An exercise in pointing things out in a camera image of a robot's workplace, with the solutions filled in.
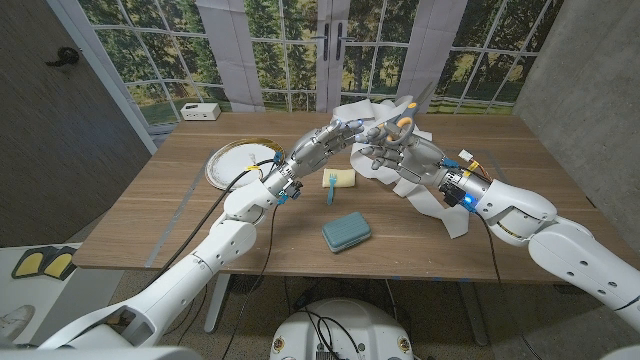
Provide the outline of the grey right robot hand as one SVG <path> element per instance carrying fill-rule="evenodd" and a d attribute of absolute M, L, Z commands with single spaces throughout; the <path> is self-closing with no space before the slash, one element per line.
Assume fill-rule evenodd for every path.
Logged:
<path fill-rule="evenodd" d="M 438 186 L 446 171 L 441 169 L 444 152 L 431 141 L 414 134 L 415 125 L 398 126 L 391 121 L 371 128 L 359 153 L 371 160 L 371 169 L 393 169 L 414 184 Z"/>

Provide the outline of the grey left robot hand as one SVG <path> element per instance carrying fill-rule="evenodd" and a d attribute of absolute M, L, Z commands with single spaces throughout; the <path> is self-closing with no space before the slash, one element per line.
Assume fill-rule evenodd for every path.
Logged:
<path fill-rule="evenodd" d="M 302 178 L 322 168 L 328 159 L 357 140 L 362 140 L 362 120 L 333 119 L 328 125 L 313 129 L 294 145 L 287 160 L 292 177 Z"/>

